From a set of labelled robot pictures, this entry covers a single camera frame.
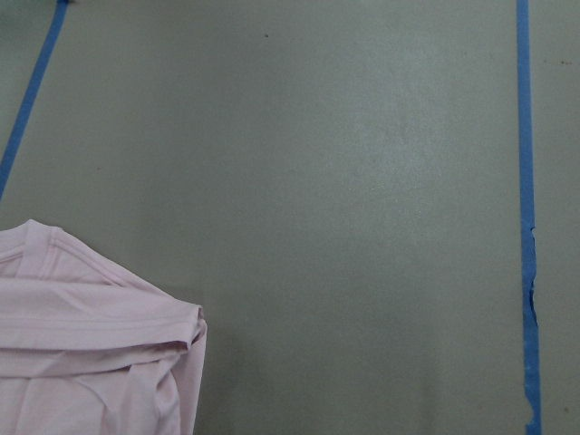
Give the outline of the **pink Snoopy t-shirt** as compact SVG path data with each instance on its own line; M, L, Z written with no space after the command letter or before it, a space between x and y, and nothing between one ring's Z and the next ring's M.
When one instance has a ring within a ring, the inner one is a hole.
M2 232L4 434L190 434L206 338L199 305L61 228Z

